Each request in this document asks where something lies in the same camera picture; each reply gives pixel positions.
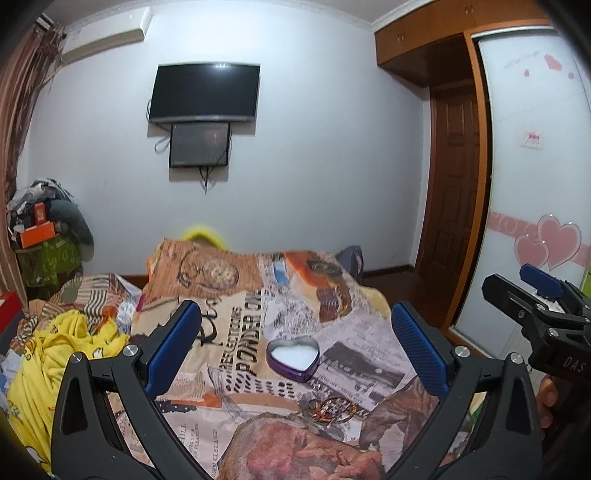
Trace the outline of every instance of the pink heart decal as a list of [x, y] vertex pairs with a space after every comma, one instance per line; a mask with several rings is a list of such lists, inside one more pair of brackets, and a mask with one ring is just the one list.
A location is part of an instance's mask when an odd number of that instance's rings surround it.
[[573, 258], [581, 247], [581, 230], [573, 223], [560, 225], [553, 215], [544, 215], [538, 222], [538, 238], [548, 246], [548, 267], [559, 267]]
[[519, 265], [529, 263], [540, 268], [548, 261], [548, 246], [544, 242], [534, 242], [529, 235], [520, 235], [513, 244], [515, 257]]

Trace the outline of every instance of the newspaper print bedspread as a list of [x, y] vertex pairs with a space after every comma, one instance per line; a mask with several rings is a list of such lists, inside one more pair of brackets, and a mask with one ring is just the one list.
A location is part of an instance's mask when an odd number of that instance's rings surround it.
[[[437, 405], [390, 323], [330, 255], [238, 255], [166, 240], [144, 294], [132, 323], [139, 345], [183, 300], [201, 307], [202, 331], [156, 403], [213, 478], [378, 480]], [[269, 341], [301, 335], [321, 349], [306, 384], [265, 360]], [[356, 405], [356, 414], [316, 422], [314, 406], [335, 397]], [[111, 403], [131, 452], [149, 464], [116, 395]], [[470, 429], [467, 419], [446, 461], [462, 451]]]

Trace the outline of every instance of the wall-mounted tv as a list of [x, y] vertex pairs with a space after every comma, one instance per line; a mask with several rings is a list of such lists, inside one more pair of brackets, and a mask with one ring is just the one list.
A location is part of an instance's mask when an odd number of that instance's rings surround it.
[[254, 121], [260, 70], [260, 65], [219, 62], [161, 65], [150, 122]]

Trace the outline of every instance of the wire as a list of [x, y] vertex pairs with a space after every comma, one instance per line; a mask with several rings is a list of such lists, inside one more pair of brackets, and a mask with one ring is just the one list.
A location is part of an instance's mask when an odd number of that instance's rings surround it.
[[[166, 145], [163, 146], [163, 148], [158, 148], [159, 145], [162, 145], [165, 142], [166, 142]], [[170, 146], [170, 137], [162, 137], [160, 140], [158, 140], [154, 144], [154, 152], [156, 153], [156, 155], [162, 155], [164, 152], [166, 152], [166, 150], [169, 146]]]
[[[146, 121], [148, 123], [150, 122], [150, 109], [151, 109], [150, 107], [151, 107], [151, 105], [152, 105], [152, 99], [148, 100], [148, 105], [146, 106]], [[170, 146], [170, 135], [172, 134], [173, 128], [170, 127], [170, 129], [167, 129], [167, 128], [163, 127], [161, 124], [154, 124], [154, 125], [167, 134], [166, 137], [162, 137], [154, 145], [154, 152], [156, 153], [156, 155], [161, 155], [164, 152], [166, 152], [168, 147]], [[158, 148], [159, 145], [162, 145], [165, 142], [166, 142], [166, 145], [163, 148]]]
[[226, 149], [221, 153], [221, 155], [217, 158], [216, 162], [211, 167], [205, 167], [205, 175], [203, 175], [203, 167], [199, 167], [199, 174], [203, 180], [203, 189], [205, 190], [205, 195], [207, 195], [207, 186], [209, 185], [209, 169], [211, 168], [212, 171], [214, 168], [219, 167], [219, 163], [224, 157], [224, 155], [228, 155], [228, 160], [230, 159], [230, 155], [232, 153], [232, 126], [228, 124], [228, 128], [230, 129], [230, 138], [228, 141], [228, 146]]

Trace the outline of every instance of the blue clamp pad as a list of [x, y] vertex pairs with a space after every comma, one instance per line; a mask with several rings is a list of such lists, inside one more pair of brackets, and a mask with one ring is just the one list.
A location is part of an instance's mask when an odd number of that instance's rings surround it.
[[191, 303], [148, 365], [145, 392], [155, 400], [165, 394], [201, 330], [201, 309]]
[[392, 309], [392, 329], [425, 390], [443, 400], [449, 391], [445, 363], [412, 315], [399, 303]]
[[532, 265], [525, 264], [521, 267], [519, 276], [525, 283], [534, 287], [540, 295], [550, 300], [561, 299], [564, 294], [558, 280]]

